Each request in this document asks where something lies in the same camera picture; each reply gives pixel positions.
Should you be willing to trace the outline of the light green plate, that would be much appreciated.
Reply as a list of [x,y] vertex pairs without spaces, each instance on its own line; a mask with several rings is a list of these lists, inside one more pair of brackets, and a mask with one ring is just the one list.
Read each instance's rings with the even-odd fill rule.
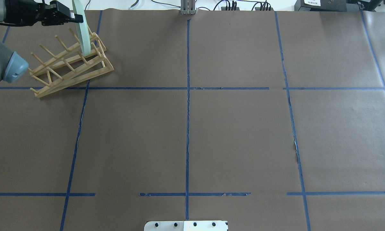
[[87,56],[91,53],[91,41],[88,31],[88,24],[86,20],[85,10],[80,0],[72,0],[73,12],[76,15],[81,15],[83,22],[77,22],[76,29],[81,45],[81,53]]

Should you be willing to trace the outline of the wooden dish rack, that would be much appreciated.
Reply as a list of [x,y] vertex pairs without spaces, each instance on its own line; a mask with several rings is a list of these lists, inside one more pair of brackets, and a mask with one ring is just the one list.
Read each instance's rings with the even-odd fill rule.
[[81,42],[78,36],[71,28],[69,28],[69,31],[76,39],[76,43],[68,47],[56,35],[55,38],[63,47],[63,51],[59,54],[54,54],[43,44],[39,45],[40,48],[51,56],[49,60],[43,61],[31,52],[31,55],[40,65],[34,69],[29,68],[29,75],[43,84],[43,87],[39,89],[30,88],[36,98],[42,98],[114,70],[112,63],[106,56],[107,49],[96,32],[92,32],[88,28],[87,35],[90,38],[90,52],[88,55],[85,55],[81,51]]

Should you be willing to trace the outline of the orange black power strip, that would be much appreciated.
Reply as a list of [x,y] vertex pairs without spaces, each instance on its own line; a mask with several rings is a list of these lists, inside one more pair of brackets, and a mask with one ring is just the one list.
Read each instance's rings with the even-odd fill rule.
[[221,6],[220,10],[222,11],[238,11],[238,2],[235,0],[223,0],[222,2],[225,2],[225,6]]

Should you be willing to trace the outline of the brown paper table cover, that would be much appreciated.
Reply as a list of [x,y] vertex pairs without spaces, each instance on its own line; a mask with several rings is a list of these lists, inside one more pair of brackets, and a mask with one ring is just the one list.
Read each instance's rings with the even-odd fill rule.
[[385,13],[87,16],[112,72],[0,83],[0,231],[385,231]]

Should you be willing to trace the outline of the black box with label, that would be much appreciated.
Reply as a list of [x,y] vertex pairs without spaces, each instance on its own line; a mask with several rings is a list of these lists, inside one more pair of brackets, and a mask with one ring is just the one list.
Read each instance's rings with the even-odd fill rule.
[[294,11],[346,12],[346,0],[297,0]]

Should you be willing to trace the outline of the aluminium frame post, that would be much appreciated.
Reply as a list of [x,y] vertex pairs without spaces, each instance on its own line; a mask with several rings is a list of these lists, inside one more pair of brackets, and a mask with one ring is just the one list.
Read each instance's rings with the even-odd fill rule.
[[194,15],[194,14],[196,14],[196,0],[181,0],[180,1],[180,13],[181,13],[181,15]]

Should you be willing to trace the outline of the white pedestal column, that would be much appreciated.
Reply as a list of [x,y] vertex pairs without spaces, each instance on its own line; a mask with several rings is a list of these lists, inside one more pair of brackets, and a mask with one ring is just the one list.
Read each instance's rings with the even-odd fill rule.
[[144,231],[228,231],[227,221],[192,220],[192,221],[150,221]]

